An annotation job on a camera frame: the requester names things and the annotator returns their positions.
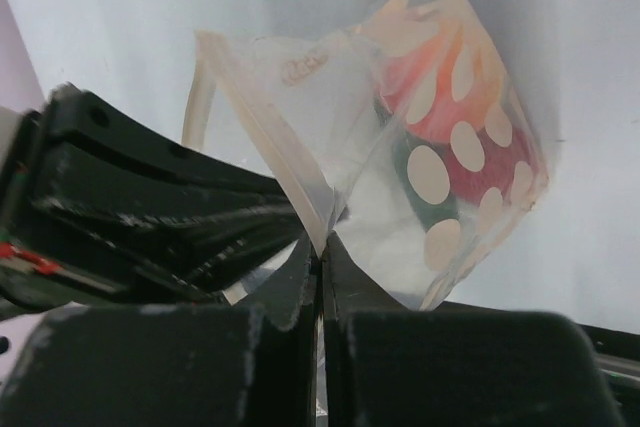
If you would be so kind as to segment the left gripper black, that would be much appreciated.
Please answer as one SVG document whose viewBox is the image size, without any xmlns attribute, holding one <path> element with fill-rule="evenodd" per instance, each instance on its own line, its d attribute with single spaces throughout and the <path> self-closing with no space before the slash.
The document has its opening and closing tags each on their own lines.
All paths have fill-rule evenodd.
<svg viewBox="0 0 640 427">
<path fill-rule="evenodd" d="M 301 222 L 276 180 L 183 147 L 71 84 L 1 112 L 1 294 L 126 304 L 130 260 L 183 292 L 231 286 Z"/>
</svg>

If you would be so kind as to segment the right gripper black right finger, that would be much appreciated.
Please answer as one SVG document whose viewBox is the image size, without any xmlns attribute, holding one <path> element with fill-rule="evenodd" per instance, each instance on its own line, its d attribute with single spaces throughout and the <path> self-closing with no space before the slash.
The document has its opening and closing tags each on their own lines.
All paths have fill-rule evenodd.
<svg viewBox="0 0 640 427">
<path fill-rule="evenodd" d="M 331 426 L 626 426 L 630 388 L 550 312 L 405 308 L 331 236 L 322 258 Z"/>
</svg>

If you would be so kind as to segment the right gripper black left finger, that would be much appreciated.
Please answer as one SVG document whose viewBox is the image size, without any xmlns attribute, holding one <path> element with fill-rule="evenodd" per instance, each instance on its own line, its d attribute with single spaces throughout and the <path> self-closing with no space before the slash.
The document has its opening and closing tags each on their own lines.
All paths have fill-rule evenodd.
<svg viewBox="0 0 640 427">
<path fill-rule="evenodd" d="M 68 307 L 1 390 L 5 426 L 311 426 L 319 265 L 307 238 L 232 306 Z"/>
</svg>

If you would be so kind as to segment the green fake cucumber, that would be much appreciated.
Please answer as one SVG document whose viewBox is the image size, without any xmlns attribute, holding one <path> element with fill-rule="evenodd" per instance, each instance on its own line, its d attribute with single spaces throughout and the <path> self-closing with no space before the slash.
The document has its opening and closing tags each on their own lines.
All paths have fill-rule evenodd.
<svg viewBox="0 0 640 427">
<path fill-rule="evenodd" d="M 409 134 L 392 144 L 395 171 L 409 205 L 425 231 L 445 220 L 458 220 L 458 208 L 441 152 Z"/>
</svg>

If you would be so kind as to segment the clear polka dot zip bag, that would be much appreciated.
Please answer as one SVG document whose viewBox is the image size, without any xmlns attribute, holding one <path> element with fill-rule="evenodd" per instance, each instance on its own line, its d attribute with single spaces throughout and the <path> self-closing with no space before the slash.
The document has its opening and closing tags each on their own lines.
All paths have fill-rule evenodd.
<svg viewBox="0 0 640 427">
<path fill-rule="evenodd" d="M 499 145 L 512 128 L 529 138 L 535 171 L 516 165 L 504 200 L 493 187 L 479 205 L 455 196 L 458 220 L 425 231 L 412 211 L 392 159 L 409 132 L 387 111 L 379 88 L 389 61 L 432 41 L 459 38 L 477 50 L 485 71 L 503 79 L 485 131 Z M 219 143 L 219 108 L 233 110 L 284 190 L 313 246 L 337 234 L 354 262 L 412 310 L 432 310 L 500 246 L 549 182 L 546 159 L 514 85 L 469 0 L 380 0 L 360 23 L 316 41 L 234 39 L 200 30 L 182 141 L 204 151 Z"/>
</svg>

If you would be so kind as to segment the red fake apple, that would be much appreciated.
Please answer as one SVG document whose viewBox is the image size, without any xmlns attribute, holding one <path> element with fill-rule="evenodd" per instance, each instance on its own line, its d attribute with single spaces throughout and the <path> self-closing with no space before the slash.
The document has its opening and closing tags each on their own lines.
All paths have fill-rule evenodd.
<svg viewBox="0 0 640 427">
<path fill-rule="evenodd" d="M 460 122 L 452 131 L 452 142 L 460 146 L 462 160 L 453 144 L 439 147 L 454 196 L 479 205 L 490 188 L 497 188 L 507 199 L 515 178 L 516 165 L 525 162 L 535 171 L 536 160 L 529 138 L 522 129 L 512 128 L 511 143 L 497 144 L 485 131 L 475 131 L 468 122 Z"/>
</svg>

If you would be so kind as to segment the orange fake peach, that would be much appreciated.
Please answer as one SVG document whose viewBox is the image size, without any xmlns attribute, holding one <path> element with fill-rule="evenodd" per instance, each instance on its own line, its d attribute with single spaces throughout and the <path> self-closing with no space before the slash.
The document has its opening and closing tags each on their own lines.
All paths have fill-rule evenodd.
<svg viewBox="0 0 640 427">
<path fill-rule="evenodd" d="M 453 128 L 466 122 L 480 131 L 497 104 L 503 79 L 485 71 L 481 54 L 456 38 L 446 47 L 429 41 L 393 58 L 379 92 L 391 114 L 402 113 L 413 135 L 447 144 Z"/>
</svg>

